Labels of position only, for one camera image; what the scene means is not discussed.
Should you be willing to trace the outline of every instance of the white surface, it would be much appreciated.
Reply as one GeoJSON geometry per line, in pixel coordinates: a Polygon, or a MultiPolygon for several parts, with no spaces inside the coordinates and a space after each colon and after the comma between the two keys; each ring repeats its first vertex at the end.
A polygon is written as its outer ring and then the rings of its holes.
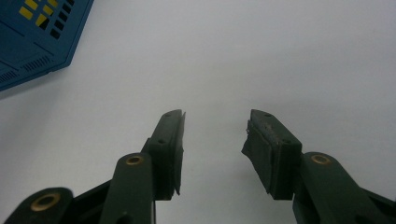
{"type": "Polygon", "coordinates": [[[396,196],[396,2],[96,0],[71,66],[0,93],[0,221],[75,195],[187,112],[181,196],[158,223],[295,223],[240,153],[252,108],[396,196]]]}

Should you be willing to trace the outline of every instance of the blue box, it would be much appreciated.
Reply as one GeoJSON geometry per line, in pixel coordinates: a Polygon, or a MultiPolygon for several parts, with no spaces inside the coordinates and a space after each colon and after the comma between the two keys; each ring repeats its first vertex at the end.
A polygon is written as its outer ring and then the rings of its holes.
{"type": "Polygon", "coordinates": [[[0,91],[68,66],[93,0],[0,0],[0,91]]]}

